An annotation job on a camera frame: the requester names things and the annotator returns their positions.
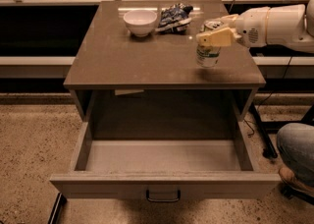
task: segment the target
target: person's leg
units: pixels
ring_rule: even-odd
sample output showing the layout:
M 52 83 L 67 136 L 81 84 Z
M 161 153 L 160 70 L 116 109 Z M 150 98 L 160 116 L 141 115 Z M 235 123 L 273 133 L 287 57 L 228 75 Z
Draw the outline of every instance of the person's leg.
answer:
M 295 177 L 314 187 L 314 127 L 298 123 L 283 126 L 277 134 L 277 147 Z

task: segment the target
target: bowl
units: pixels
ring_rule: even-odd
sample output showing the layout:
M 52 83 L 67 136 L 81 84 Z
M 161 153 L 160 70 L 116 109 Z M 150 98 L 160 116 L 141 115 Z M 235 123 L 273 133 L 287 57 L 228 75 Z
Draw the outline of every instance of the bowl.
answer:
M 144 37 L 156 27 L 157 14 L 150 10 L 131 10 L 125 13 L 128 30 L 137 37 Z

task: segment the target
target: white robotic arm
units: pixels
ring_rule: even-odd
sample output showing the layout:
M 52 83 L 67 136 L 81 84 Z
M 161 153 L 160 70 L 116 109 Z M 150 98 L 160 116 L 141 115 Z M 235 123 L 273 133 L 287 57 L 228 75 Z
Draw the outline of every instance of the white robotic arm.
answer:
M 217 19 L 221 26 L 197 35 L 201 46 L 228 46 L 236 41 L 246 47 L 282 45 L 314 53 L 314 0 L 305 5 L 249 9 L 241 15 Z

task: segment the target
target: black handle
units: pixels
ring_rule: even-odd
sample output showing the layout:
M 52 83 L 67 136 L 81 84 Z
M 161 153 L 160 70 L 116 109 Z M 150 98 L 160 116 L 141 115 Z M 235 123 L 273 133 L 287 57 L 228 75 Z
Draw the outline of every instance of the black handle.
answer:
M 154 203 L 175 203 L 175 202 L 178 202 L 181 198 L 181 191 L 178 190 L 177 191 L 177 197 L 176 198 L 171 198 L 171 199 L 157 199 L 157 198 L 151 198 L 149 196 L 149 190 L 146 191 L 146 199 L 149 201 L 149 202 L 154 202 Z

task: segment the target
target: floor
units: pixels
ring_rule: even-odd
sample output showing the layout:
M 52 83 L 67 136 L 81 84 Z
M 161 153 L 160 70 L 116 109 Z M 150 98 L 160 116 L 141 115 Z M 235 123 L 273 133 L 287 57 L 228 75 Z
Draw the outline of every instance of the floor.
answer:
M 268 94 L 258 94 L 261 104 Z M 272 94 L 258 109 L 263 120 L 298 120 L 314 95 Z M 276 173 L 281 158 L 262 156 L 263 143 L 251 115 L 251 138 L 263 171 Z M 245 124 L 247 133 L 252 129 Z M 0 94 L 0 220 L 4 224 L 47 223 L 57 191 L 53 173 L 67 172 L 80 119 L 66 93 Z M 271 135 L 275 143 L 276 136 Z M 68 200 L 60 223 L 312 223 L 314 206 L 287 199 L 279 188 L 261 199 L 206 199 L 177 203 L 146 200 Z

